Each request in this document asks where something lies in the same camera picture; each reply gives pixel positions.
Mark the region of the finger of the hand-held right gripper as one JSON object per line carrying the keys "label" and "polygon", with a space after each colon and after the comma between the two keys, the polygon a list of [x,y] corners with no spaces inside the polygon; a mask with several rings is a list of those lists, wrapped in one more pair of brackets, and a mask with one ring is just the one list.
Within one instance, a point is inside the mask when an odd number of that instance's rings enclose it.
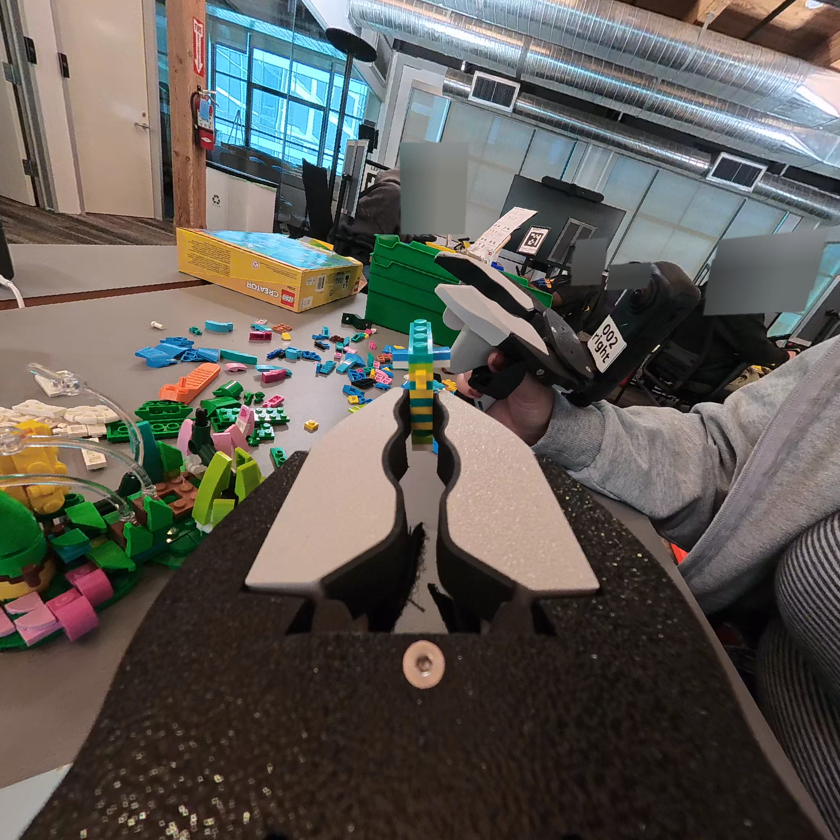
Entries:
{"label": "finger of the hand-held right gripper", "polygon": [[532,354],[547,354],[548,348],[531,324],[510,314],[478,289],[439,284],[436,294],[445,304],[444,325],[458,331],[448,363],[452,373],[462,374],[485,365],[490,351],[510,336],[523,342]]}
{"label": "finger of the hand-held right gripper", "polygon": [[434,261],[459,283],[476,289],[517,318],[532,320],[547,310],[532,292],[480,260],[463,253],[437,253]]}

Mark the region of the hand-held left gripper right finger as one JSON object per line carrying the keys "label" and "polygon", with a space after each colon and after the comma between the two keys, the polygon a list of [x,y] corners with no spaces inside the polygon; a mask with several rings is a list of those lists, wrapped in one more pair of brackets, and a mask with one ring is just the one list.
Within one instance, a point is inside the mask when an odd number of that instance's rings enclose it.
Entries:
{"label": "hand-held left gripper right finger", "polygon": [[530,447],[457,397],[436,404],[437,571],[455,599],[536,599],[599,583]]}

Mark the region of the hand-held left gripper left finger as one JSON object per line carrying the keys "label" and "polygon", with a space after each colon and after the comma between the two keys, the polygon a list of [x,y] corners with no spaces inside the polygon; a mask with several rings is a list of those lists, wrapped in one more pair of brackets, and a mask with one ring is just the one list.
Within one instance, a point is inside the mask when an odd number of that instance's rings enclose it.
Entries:
{"label": "hand-held left gripper left finger", "polygon": [[405,536],[404,474],[405,392],[395,388],[312,445],[245,587],[311,599],[383,592]]}

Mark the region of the striped toy brick tower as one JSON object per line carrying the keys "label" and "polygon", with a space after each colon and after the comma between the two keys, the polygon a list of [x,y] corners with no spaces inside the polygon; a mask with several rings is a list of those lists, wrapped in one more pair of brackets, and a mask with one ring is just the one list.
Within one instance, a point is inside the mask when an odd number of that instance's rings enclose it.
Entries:
{"label": "striped toy brick tower", "polygon": [[407,371],[411,442],[414,450],[431,451],[434,447],[434,373],[447,370],[450,348],[436,348],[427,359],[426,353],[394,348],[393,368]]}

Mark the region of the person's right forearm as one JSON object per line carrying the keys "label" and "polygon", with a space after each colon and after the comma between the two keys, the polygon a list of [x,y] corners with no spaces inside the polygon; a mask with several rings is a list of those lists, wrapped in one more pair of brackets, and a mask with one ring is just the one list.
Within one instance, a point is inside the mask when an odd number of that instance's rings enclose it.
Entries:
{"label": "person's right forearm", "polygon": [[768,389],[769,380],[689,413],[606,402],[577,407],[556,395],[532,449],[585,487],[648,516],[678,546],[693,546],[789,391]]}

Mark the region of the white paper board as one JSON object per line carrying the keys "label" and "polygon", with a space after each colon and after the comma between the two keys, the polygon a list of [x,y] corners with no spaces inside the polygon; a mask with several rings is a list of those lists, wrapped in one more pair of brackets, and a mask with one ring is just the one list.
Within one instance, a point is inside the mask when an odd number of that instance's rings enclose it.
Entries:
{"label": "white paper board", "polygon": [[467,255],[490,264],[515,231],[536,215],[537,211],[515,206],[502,215],[487,231],[467,248]]}

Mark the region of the green plastic storage bin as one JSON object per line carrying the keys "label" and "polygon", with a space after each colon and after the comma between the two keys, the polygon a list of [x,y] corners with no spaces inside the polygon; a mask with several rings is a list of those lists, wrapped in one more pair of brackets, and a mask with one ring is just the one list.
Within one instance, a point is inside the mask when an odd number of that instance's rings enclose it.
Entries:
{"label": "green plastic storage bin", "polygon": [[458,333],[444,325],[445,304],[437,297],[440,284],[456,278],[435,260],[446,248],[405,243],[398,235],[378,234],[371,252],[366,319],[374,325],[408,333],[417,319],[430,321],[436,345],[450,346]]}

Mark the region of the orange long brick piece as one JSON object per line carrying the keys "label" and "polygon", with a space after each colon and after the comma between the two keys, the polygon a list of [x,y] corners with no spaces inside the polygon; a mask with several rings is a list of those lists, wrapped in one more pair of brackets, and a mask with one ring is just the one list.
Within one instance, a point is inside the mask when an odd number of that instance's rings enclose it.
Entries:
{"label": "orange long brick piece", "polygon": [[214,362],[199,364],[193,371],[181,377],[177,383],[163,385],[158,399],[162,401],[189,404],[194,401],[221,373],[221,367]]}

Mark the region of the scattered loose toy bricks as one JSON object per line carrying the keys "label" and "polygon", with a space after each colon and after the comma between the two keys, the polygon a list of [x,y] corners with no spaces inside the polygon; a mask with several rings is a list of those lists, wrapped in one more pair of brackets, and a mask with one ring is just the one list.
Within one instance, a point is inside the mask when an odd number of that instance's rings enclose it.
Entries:
{"label": "scattered loose toy bricks", "polygon": [[[344,418],[326,414],[321,383],[333,383],[336,396],[329,405],[342,414],[357,413],[392,389],[407,389],[407,371],[393,368],[392,354],[394,348],[408,349],[408,334],[404,344],[381,344],[375,327],[356,332],[345,324],[341,330],[322,324],[305,343],[306,334],[286,324],[255,322],[248,330],[251,351],[196,344],[204,333],[229,335],[233,329],[232,322],[207,320],[204,331],[191,327],[189,337],[165,337],[136,351],[152,369],[189,366],[178,381],[204,362],[221,366],[218,378],[191,403],[157,396],[135,410],[145,432],[178,438],[177,447],[184,456],[192,453],[197,464],[208,463],[215,449],[233,455],[236,447],[271,446],[271,462],[281,465],[297,442],[292,434],[325,432]],[[438,373],[434,395],[454,392],[455,382],[440,381]]]}

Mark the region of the yellow toy box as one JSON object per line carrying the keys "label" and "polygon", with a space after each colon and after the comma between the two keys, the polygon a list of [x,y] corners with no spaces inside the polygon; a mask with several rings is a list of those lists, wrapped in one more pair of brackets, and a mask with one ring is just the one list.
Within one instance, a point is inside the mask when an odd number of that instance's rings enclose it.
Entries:
{"label": "yellow toy box", "polygon": [[321,243],[282,234],[175,231],[179,270],[289,312],[304,312],[360,292],[361,262]]}

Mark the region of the green brick tree model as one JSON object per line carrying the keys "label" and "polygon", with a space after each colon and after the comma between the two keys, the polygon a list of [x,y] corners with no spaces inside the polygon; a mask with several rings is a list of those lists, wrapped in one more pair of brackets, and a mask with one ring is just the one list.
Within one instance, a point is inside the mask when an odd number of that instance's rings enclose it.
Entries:
{"label": "green brick tree model", "polygon": [[215,449],[192,461],[178,438],[149,435],[136,414],[97,443],[49,438],[49,446],[98,450],[68,476],[2,475],[1,647],[73,642],[123,599],[149,564],[178,568],[264,481],[252,448]]}

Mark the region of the white recycling cabinet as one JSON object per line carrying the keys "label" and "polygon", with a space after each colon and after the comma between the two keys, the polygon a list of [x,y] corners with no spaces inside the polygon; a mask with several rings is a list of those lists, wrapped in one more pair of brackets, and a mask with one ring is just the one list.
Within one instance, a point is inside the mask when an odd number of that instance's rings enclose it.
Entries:
{"label": "white recycling cabinet", "polygon": [[206,163],[206,229],[273,233],[277,185]]}

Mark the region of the black floor lamp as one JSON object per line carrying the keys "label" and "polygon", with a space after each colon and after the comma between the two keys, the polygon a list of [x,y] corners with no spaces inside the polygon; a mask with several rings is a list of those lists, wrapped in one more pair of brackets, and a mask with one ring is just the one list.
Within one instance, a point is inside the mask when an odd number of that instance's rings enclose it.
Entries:
{"label": "black floor lamp", "polygon": [[343,86],[339,105],[339,115],[337,119],[337,129],[332,149],[332,165],[329,174],[329,199],[332,199],[334,184],[339,166],[342,131],[347,109],[347,100],[350,91],[350,81],[352,76],[354,59],[359,58],[363,63],[370,64],[375,60],[376,50],[365,40],[363,40],[360,36],[357,36],[355,33],[345,29],[334,27],[327,28],[326,36],[330,45],[339,50],[340,52],[344,53],[345,57],[343,69]]}

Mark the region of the red fire extinguisher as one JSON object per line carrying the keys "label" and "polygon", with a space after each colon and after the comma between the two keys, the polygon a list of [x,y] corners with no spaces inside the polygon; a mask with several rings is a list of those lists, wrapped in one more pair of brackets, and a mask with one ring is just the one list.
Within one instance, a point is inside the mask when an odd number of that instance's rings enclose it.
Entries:
{"label": "red fire extinguisher", "polygon": [[214,94],[196,87],[191,94],[193,141],[197,148],[212,151],[216,144]]}

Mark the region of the white open door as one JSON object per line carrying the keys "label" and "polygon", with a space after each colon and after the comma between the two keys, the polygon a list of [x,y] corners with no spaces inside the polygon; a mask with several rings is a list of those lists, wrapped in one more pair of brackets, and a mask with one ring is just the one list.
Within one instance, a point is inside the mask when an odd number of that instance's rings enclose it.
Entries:
{"label": "white open door", "polygon": [[1,12],[1,195],[31,207],[37,205],[35,177],[28,148],[23,78],[14,46],[14,30]]}

